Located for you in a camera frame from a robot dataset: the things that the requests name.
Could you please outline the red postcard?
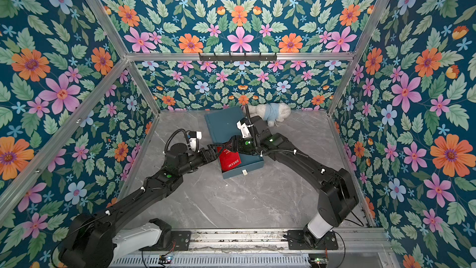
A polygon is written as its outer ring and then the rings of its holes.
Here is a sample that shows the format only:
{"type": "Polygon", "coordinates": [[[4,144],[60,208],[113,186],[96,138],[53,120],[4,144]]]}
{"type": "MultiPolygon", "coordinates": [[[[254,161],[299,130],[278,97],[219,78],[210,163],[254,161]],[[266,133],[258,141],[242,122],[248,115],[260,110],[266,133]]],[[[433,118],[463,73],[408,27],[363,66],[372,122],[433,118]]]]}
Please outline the red postcard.
{"type": "Polygon", "coordinates": [[[238,152],[232,152],[227,149],[221,149],[219,152],[219,163],[222,172],[231,171],[241,165],[240,154],[238,152]]]}

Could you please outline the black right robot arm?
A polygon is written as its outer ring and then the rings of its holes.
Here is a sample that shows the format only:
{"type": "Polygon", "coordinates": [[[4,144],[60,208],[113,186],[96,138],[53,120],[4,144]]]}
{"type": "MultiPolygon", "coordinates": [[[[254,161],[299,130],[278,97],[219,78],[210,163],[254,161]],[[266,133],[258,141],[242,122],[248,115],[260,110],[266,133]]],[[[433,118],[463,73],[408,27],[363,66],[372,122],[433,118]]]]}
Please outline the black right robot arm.
{"type": "Polygon", "coordinates": [[[359,204],[351,174],[325,166],[302,152],[291,140],[272,133],[258,116],[237,123],[241,134],[232,136],[226,149],[234,153],[267,156],[300,175],[318,192],[317,214],[304,227],[302,240],[310,248],[317,248],[327,233],[337,228],[359,204]]]}

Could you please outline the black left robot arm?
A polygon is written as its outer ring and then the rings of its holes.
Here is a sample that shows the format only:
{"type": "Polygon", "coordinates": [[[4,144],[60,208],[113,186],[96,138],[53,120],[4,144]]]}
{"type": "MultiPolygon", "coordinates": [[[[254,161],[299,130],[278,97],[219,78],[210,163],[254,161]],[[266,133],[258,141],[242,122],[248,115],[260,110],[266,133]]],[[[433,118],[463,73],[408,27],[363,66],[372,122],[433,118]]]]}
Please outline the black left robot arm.
{"type": "Polygon", "coordinates": [[[92,215],[78,215],[66,238],[58,245],[58,259],[69,268],[107,268],[123,256],[161,243],[169,246],[171,227],[153,219],[142,227],[124,230],[124,226],[155,203],[170,196],[184,175],[218,160],[224,148],[208,145],[190,151],[184,143],[172,145],[162,167],[147,177],[142,186],[110,207],[92,215]]]}

